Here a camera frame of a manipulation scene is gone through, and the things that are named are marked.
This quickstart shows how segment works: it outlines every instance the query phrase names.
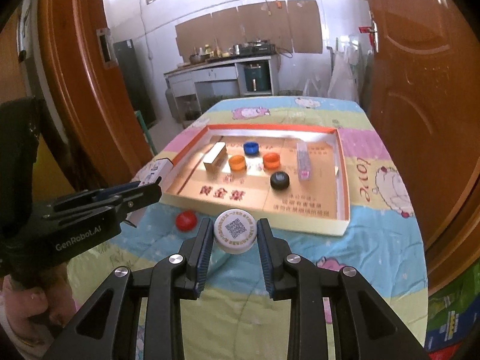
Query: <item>white bottle cap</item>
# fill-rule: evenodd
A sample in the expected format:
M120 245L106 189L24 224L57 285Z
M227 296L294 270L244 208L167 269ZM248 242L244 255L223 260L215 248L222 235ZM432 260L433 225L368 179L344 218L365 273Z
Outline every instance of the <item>white bottle cap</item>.
M252 247L257 238L257 223L248 212L239 209L222 212L214 224L215 241L230 254L240 254Z

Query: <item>black refrigerator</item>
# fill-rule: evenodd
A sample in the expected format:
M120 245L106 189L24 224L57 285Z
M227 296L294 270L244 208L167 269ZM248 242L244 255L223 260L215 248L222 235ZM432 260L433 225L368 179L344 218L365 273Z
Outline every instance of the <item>black refrigerator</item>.
M143 121L145 121L146 126L150 128L155 124L157 118L155 117L152 102L145 88L145 81L143 81L140 72L134 43L131 39L116 42L113 44L113 49L123 76L123 81L127 87L131 105L135 111L142 113Z

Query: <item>drawer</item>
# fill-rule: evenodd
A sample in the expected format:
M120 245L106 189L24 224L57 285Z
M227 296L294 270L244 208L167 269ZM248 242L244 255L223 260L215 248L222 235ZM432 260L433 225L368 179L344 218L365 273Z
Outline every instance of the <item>drawer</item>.
M193 71L193 81L203 83L205 81L236 80L237 71L235 66L214 67L212 69L200 69Z
M191 80L191 72L176 74L174 76L169 77L170 85L175 83L180 83L182 81L188 81L188 80Z
M193 81L182 81L172 84L172 92L175 97L195 95L195 84Z

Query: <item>qr code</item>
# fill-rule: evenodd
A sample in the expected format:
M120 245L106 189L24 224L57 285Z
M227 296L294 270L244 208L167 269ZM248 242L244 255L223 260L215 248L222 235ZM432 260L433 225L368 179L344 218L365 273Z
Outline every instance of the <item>qr code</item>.
M225 226L233 238L237 238L241 233L247 231L245 226L240 222L239 219L235 219L233 222L230 222Z

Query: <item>white plastic bag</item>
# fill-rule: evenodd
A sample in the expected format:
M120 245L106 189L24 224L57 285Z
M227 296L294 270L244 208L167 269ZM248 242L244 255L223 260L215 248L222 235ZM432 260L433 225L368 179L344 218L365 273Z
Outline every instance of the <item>white plastic bag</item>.
M327 93L328 97L340 100L353 100L357 104L359 103L357 84L350 68L350 64L355 65L358 63L358 60L358 51L353 47L348 47L345 52L336 54L332 79L330 80L330 87Z
M303 88L303 96L309 97L317 97L320 91L318 90L318 86L312 79L307 79L305 82L305 87Z

